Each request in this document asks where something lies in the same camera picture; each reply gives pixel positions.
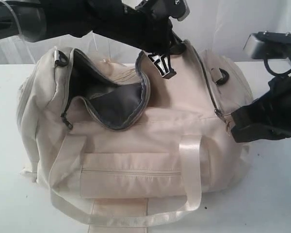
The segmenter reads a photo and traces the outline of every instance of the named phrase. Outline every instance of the white surface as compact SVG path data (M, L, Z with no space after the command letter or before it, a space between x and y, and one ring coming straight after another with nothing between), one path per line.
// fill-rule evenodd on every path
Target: white surface
M134 7L141 0L122 0ZM248 61L242 53L251 33L291 32L291 0L187 0L191 14L183 22L173 20L174 31L191 40L197 51L212 49L234 61ZM138 49L96 35L98 52L122 63L134 62ZM28 43L38 60L53 46L79 48L86 54L96 52L93 35L82 39L69 35ZM16 36L0 41L0 64L31 63L23 43Z
M261 62L238 63L255 97L268 90ZM285 62L271 62L276 71ZM0 233L84 233L79 224L55 210L49 192L19 175L27 161L16 127L16 93L32 65L0 66ZM200 210L182 221L159 226L150 233L291 233L291 139L253 143L253 165L236 187L205 194ZM172 210L185 199L150 201L149 214L158 207Z

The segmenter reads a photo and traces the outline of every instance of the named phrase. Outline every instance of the white wall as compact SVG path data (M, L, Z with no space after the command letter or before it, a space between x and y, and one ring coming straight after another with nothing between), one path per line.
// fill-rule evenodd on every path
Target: white wall
M140 0L123 0L131 6ZM198 51L212 49L234 61L249 60L243 46L258 31L291 32L291 0L187 0L191 14L183 22L173 20L175 32L189 39ZM133 63L138 50L96 35L98 52L123 63ZM96 53L93 35L82 39L62 36L37 43L27 43L35 60L53 46L70 46L87 54ZM0 41L0 64L31 63L18 37Z

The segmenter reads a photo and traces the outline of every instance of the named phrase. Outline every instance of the bag handle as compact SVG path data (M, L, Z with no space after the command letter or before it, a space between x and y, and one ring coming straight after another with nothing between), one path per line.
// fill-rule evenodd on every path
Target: bag handle
M58 184L78 167L80 169L80 157L85 144L86 136L68 134L49 176L52 205L71 218L97 227L140 228L176 222L199 208L202 196L199 158L207 151L204 149L201 136L183 136L179 144L181 174L187 195L186 203L176 211L138 217L87 214L59 196Z

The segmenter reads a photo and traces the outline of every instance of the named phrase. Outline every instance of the front pocket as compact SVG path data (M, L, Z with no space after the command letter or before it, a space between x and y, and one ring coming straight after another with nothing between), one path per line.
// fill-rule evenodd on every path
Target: front pocket
M184 195L179 157L169 153L88 153L81 171L83 198Z

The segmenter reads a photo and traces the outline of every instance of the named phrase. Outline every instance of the zipper pull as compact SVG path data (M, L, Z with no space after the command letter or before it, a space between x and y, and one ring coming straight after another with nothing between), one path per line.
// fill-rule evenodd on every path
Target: zipper pull
M226 124L226 119L223 117L223 113L219 109L215 109L214 113Z
M61 118L62 118L62 121L63 121L63 123L70 129L70 130L72 130L73 129L73 125L67 120L67 118L66 118L66 116L67 116L67 113L66 112L64 112L62 115L61 115Z

